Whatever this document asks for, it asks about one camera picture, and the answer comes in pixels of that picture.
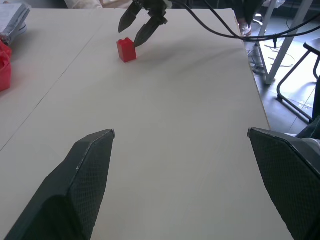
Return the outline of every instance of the robotic arm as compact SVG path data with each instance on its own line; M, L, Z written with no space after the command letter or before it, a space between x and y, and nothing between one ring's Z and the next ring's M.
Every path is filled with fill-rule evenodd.
M134 40L134 47L144 44L160 25L166 24L166 9L170 9L172 3L167 0L133 0L133 3L126 10L120 19L118 32L126 30L135 21L141 9L148 11L150 20L142 26Z

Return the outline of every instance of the red block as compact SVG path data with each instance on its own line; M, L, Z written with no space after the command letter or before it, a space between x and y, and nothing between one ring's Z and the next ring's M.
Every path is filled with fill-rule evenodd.
M126 63L137 59L134 42L131 41L128 37L123 40L117 41L116 45L118 46L119 57L123 62Z

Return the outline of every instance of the white table leg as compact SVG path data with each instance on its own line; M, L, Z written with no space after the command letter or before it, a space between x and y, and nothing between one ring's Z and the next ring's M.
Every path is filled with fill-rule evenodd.
M307 12L308 12L312 2L313 2L313 0L303 0L297 14L295 15L295 18L294 18L293 23L290 28L293 28L293 27L302 23L302 21L305 19L305 16L307 15ZM298 31L298 29L290 32L289 34L296 34L297 31ZM266 80L265 80L266 84L268 84L268 85L272 84L272 82L276 76L276 73L277 73L278 69L280 68L280 65L281 65L283 59L285 58L287 51L288 51L293 40L294 40L293 37L288 37L284 40L282 47L280 48L280 51L279 51L279 53L273 63L271 71L266 76Z

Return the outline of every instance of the gray floor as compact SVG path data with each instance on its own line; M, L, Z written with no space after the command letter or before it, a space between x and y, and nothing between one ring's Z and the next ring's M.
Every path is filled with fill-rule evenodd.
M301 32L305 32L312 28L318 26L318 23L309 23L303 28ZM275 33L280 33L286 31L286 19L279 17L272 17L266 34L272 35ZM256 36L259 33L260 27L258 24L252 25L252 35ZM262 66L261 57L259 55L259 50L253 43L246 43L246 48L248 51L249 60L254 72L255 81L257 83L260 96L264 105L264 109L272 130L281 133L291 133L297 134L302 129L304 129L308 121L301 115L297 114L292 108L288 108L287 104L284 102L279 102L277 100L277 85L283 79L283 77L289 72L294 65L305 53L306 49L303 44L306 41L320 38L320 30L310 33L308 35L296 37L288 51L288 54L282 62L282 67L280 67L277 75L275 77L275 82L272 85L264 84L264 74L260 69ZM283 39L279 39L278 46L281 46ZM272 41L266 43L266 45L273 46ZM277 53L270 48L267 57L275 58ZM316 62L317 56L310 54L303 63L292 73L292 75L286 80L286 82L281 86L281 93L292 100L292 102L303 109L310 116L312 116L312 107L314 103L314 90L316 87L316 78L313 75L313 68Z

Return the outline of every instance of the red container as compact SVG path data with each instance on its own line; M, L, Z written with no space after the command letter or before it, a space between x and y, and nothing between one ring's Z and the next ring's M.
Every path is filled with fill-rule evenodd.
M10 88L11 84L11 49L0 40L0 91Z

